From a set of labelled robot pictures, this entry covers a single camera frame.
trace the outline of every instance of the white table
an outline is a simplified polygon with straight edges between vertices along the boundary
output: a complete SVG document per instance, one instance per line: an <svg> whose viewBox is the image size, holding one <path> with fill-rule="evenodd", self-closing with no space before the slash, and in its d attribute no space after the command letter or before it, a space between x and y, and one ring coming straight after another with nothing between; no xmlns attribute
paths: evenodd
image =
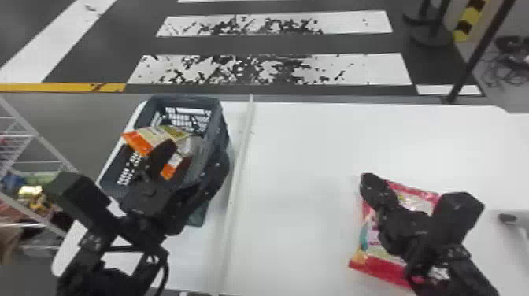
<svg viewBox="0 0 529 296"><path fill-rule="evenodd" d="M125 131L132 131L134 123L145 106L141 103L131 119L128 121ZM230 145L228 153L231 159L232 171L235 163L235 155L239 150L242 141L242 132L246 124L247 106L246 102L230 102L223 105L224 118L228 126L230 135ZM125 144L123 139L119 139L109 160L105 163L98 181L102 178L106 169L110 166L119 149ZM227 212L228 194L231 185L231 175L226 179L217 195L209 203L208 212L204 225L200 228L186 227L178 236L168 237L163 247L169 254L169 278L165 286L166 289L211 291L214 270L212 266L216 262L216 255L219 252L221 236L224 233L224 221ZM119 209L118 204L113 200L109 206L110 211L117 216L124 213ZM75 222L68 232L61 248L57 252L52 264L52 273L60 276L73 259L79 247L77 246L87 229L79 222ZM114 245L127 245L123 239L118 238ZM129 275L138 264L140 254L136 253L108 253L102 259L106 262L107 268L119 268ZM153 287L157 287L161 277L153 282Z"/></svg>
<svg viewBox="0 0 529 296"><path fill-rule="evenodd" d="M529 288L527 244L497 213L529 209L528 151L512 118L496 107L257 103L239 190L230 197L228 265L211 275L204 265L172 262L167 287L208 290L203 277L214 276L233 295L411 294L347 268L361 220L354 177L375 172L441 193L468 191L485 203L464 244L501 295L518 295ZM55 275L79 232L68 233ZM106 259L123 268L130 256ZM194 267L197 279L184 279Z"/></svg>

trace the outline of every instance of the metal shelf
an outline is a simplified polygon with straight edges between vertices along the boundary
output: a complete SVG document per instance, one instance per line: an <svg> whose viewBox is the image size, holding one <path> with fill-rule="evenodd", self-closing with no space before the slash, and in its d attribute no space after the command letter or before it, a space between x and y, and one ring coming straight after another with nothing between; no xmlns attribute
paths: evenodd
<svg viewBox="0 0 529 296"><path fill-rule="evenodd" d="M8 173L20 177L38 179L40 176L49 177L60 171L77 172L73 165L44 139L2 96L0 96L0 112L2 112L2 115L4 113L7 115L0 117L0 179L4 179ZM33 141L38 142L55 159L19 161L19 157ZM56 206L46 216L40 216L6 192L0 191L0 200L21 214L37 221L37 223L20 223L17 220L9 221L0 217L0 228L47 228L55 235L66 236L66 232L50 221L53 213L58 209Z"/></svg>

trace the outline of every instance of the snack bag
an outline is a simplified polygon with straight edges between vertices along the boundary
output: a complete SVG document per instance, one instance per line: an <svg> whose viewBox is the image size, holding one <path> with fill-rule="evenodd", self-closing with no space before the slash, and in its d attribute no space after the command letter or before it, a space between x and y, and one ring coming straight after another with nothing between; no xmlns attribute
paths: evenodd
<svg viewBox="0 0 529 296"><path fill-rule="evenodd" d="M160 125L157 127L140 128L135 131L124 132L121 136L127 144L145 157L165 140L171 139L176 145L178 142L189 137L189 133L171 125Z"/></svg>
<svg viewBox="0 0 529 296"><path fill-rule="evenodd" d="M386 180L395 191L402 206L428 215L434 210L440 195ZM349 267L376 276L390 283L409 287L403 277L405 262L398 256L389 255L380 244L378 228L375 222L375 211L362 198L363 224L360 232L360 245L349 261Z"/></svg>
<svg viewBox="0 0 529 296"><path fill-rule="evenodd" d="M157 145L163 143L165 140L171 139L176 144L177 152L172 155L160 173L164 179L169 180L177 170L187 167L191 162L191 153L181 153L182 147L189 146L190 144L188 143L192 142L190 135L177 127L160 125L125 132L121 136L141 157L148 155Z"/></svg>

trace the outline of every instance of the wire rack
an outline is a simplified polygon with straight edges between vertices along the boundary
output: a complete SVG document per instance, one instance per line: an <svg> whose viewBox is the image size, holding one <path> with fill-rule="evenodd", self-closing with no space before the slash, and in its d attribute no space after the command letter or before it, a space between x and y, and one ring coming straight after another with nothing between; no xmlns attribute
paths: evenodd
<svg viewBox="0 0 529 296"><path fill-rule="evenodd" d="M9 217L2 216L0 211L0 228L46 228L54 235L65 237L66 232L51 222L51 217L60 209L53 205L46 214L31 210L5 189L8 176L25 178L28 185L43 185L60 171L77 172L73 165L60 154L45 138L43 138L2 96L0 96L0 179L4 188L0 191L0 210L14 213ZM51 159L21 161L19 158L27 150L30 143L37 144L45 150ZM20 219L29 218L35 223L20 223Z"/></svg>

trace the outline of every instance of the yellow tape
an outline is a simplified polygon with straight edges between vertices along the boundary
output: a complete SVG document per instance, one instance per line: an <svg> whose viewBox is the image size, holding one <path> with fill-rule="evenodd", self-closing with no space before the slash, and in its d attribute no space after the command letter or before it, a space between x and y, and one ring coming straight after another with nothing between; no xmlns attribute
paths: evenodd
<svg viewBox="0 0 529 296"><path fill-rule="evenodd" d="M123 92L126 83L0 83L0 92Z"/></svg>
<svg viewBox="0 0 529 296"><path fill-rule="evenodd" d="M461 20L466 20L468 23L475 25L478 24L479 17L481 12L476 10L474 7L468 7L464 10Z"/></svg>
<svg viewBox="0 0 529 296"><path fill-rule="evenodd" d="M486 6L489 0L483 0L482 2ZM479 18L481 17L483 7L481 10L477 10L477 8L469 6L471 4L472 1L469 1L453 32L453 37L456 42L467 41L472 33L473 27L478 24Z"/></svg>
<svg viewBox="0 0 529 296"><path fill-rule="evenodd" d="M463 31L455 31L453 33L453 38L456 42L462 42L468 40L468 34L465 34Z"/></svg>

